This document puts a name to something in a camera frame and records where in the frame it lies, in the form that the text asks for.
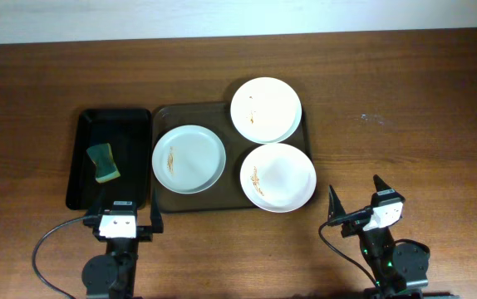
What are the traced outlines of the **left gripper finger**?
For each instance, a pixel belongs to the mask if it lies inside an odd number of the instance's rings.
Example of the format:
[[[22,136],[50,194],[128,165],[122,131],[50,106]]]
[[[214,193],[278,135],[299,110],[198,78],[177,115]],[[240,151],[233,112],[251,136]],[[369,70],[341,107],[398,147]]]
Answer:
[[[153,228],[163,227],[163,220],[159,210],[155,189],[150,191],[150,222]]]
[[[97,196],[94,198],[92,205],[86,212],[87,216],[99,216],[102,214],[102,205],[105,198],[105,189],[101,188]]]

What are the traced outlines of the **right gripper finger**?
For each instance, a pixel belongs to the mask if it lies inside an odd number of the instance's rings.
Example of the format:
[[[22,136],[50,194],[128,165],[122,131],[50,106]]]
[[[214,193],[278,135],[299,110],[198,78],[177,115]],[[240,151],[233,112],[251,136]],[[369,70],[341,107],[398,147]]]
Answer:
[[[346,215],[345,209],[342,207],[341,201],[338,198],[335,189],[332,185],[329,186],[329,207],[328,220],[335,220]]]
[[[392,192],[392,187],[389,186],[378,174],[373,175],[373,183],[378,194],[389,194]]]

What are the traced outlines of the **green yellow sponge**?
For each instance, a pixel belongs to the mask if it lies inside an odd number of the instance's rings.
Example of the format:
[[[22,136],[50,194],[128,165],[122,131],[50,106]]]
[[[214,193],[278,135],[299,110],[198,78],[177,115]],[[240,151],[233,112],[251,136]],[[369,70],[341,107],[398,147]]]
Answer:
[[[96,167],[97,183],[104,184],[120,177],[109,143],[93,145],[86,150],[86,153]]]

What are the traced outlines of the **white plate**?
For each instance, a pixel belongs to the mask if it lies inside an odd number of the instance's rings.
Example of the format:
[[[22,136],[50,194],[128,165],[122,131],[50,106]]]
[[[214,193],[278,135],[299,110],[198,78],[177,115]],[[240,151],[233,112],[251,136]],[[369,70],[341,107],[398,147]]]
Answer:
[[[221,139],[200,125],[182,125],[165,133],[152,154],[156,179],[177,194],[196,194],[215,184],[226,164]]]
[[[302,105],[297,92],[286,82],[258,77],[234,93],[230,116],[235,129],[259,144],[282,142],[298,128]]]
[[[259,146],[246,156],[239,181],[246,197],[258,208],[288,213],[312,198],[317,174],[304,152],[276,143]]]

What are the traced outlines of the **white plate top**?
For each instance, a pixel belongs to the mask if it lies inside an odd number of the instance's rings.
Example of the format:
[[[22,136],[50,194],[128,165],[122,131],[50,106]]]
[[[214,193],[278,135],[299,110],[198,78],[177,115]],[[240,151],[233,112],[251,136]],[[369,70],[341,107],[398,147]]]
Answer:
[[[286,82],[258,77],[234,93],[230,116],[235,129],[259,144],[282,142],[298,128],[302,105],[297,92]]]

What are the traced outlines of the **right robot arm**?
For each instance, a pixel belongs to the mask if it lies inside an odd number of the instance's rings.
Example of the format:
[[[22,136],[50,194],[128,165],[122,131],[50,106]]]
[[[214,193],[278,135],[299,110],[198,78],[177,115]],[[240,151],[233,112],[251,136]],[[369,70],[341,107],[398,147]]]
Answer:
[[[352,213],[342,207],[333,187],[329,188],[327,221],[318,229],[341,226],[344,238],[357,236],[368,269],[348,257],[330,243],[326,245],[336,254],[362,270],[373,287],[364,291],[366,298],[422,298],[421,289],[429,284],[426,272],[430,249],[410,239],[395,240],[390,227],[402,219],[406,201],[378,175],[373,176],[376,192],[371,203]]]

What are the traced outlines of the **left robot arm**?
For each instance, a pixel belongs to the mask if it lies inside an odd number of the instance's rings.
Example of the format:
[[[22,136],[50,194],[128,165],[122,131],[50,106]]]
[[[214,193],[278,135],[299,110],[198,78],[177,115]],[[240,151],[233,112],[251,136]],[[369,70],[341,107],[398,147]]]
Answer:
[[[150,243],[164,232],[157,203],[150,202],[150,224],[139,225],[133,201],[105,201],[105,192],[88,208],[83,223],[95,238],[106,244],[106,252],[91,258],[83,267],[81,280],[87,298],[126,299],[134,296],[140,243]]]

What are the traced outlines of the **brown plastic serving tray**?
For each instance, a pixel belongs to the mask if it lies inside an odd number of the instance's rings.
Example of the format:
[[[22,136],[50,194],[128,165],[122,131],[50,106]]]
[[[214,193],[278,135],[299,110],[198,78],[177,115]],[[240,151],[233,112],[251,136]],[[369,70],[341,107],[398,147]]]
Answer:
[[[162,213],[186,213],[226,209],[254,208],[244,194],[239,173],[246,156],[258,144],[245,139],[234,127],[225,102],[164,105],[153,114],[152,142],[154,144],[168,131],[182,125],[200,125],[212,130],[223,142],[226,164],[219,180],[196,194],[178,194],[153,178],[153,206]]]

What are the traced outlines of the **small black tray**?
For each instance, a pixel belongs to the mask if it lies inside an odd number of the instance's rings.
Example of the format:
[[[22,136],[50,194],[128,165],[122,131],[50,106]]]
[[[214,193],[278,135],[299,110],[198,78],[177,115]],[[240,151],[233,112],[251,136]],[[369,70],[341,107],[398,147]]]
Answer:
[[[120,177],[100,184],[86,150],[111,146]],[[150,186],[151,113],[147,109],[88,109],[80,113],[72,151],[66,206],[87,210],[96,200],[104,208],[115,201],[145,205]]]

